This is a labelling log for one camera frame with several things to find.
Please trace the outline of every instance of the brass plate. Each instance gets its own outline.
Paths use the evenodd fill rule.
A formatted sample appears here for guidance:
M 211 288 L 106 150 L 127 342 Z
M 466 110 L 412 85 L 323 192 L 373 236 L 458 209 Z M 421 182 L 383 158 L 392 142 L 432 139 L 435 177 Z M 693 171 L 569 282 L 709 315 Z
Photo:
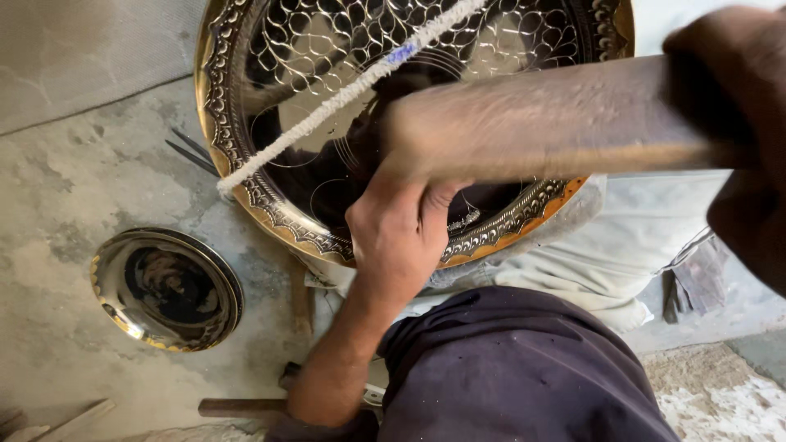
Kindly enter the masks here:
M 90 281 L 120 329 L 173 352 L 217 345 L 243 312 L 243 292 L 229 265 L 174 230 L 133 229 L 106 241 L 90 265 Z
M 221 176 L 449 4 L 451 0 L 210 1 L 198 39 L 195 84 L 200 122 Z M 375 146 L 375 114 L 387 102 L 437 83 L 630 56 L 632 23 L 627 0 L 489 1 L 234 194 L 287 245 L 352 266 L 351 239 L 341 214 L 362 192 L 363 180 L 379 160 L 368 158 L 373 157 L 369 146 Z M 618 24 L 625 28 L 622 32 L 617 32 Z M 439 267 L 477 259 L 523 237 L 559 210 L 584 181 L 543 180 L 465 191 L 452 204 L 450 242 Z M 467 196 L 473 193 L 475 200 Z

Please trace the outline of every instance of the hammer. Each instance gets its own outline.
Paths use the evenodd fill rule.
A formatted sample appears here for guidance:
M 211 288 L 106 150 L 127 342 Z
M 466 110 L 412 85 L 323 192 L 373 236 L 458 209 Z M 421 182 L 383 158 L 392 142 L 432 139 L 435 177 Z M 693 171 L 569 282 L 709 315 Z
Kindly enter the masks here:
M 691 57 L 581 64 L 434 87 L 383 122 L 383 168 L 433 179 L 747 168 L 755 138 Z

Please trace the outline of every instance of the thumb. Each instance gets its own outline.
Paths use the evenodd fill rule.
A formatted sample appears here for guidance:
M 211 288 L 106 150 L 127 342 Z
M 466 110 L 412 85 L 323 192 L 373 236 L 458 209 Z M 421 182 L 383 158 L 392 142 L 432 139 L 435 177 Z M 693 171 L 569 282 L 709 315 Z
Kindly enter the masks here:
M 447 209 L 459 190 L 472 185 L 472 181 L 454 180 L 441 182 L 426 189 L 421 202 L 421 229 L 424 238 L 437 238 L 447 234 Z

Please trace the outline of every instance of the hand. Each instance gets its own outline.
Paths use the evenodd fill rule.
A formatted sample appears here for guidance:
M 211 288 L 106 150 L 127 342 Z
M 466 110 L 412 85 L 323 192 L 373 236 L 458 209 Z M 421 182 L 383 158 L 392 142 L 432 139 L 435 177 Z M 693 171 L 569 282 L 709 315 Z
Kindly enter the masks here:
M 761 169 L 735 171 L 707 221 L 751 272 L 786 295 L 786 9 L 721 9 L 663 49 L 698 57 L 753 127 Z
M 447 245 L 448 206 L 467 185 L 427 186 L 377 172 L 346 214 L 358 268 L 353 285 L 362 287 L 356 291 L 398 309 L 414 298 Z

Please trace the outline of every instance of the blue mark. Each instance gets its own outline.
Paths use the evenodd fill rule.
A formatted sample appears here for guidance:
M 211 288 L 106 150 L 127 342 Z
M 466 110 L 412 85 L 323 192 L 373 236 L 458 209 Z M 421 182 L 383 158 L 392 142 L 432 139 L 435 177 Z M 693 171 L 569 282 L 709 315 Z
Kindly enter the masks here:
M 388 54 L 387 62 L 390 64 L 401 63 L 407 58 L 409 58 L 410 56 L 412 56 L 412 54 L 415 53 L 416 50 L 417 48 L 415 47 L 414 43 L 411 42 L 404 43 L 403 45 L 395 48 Z

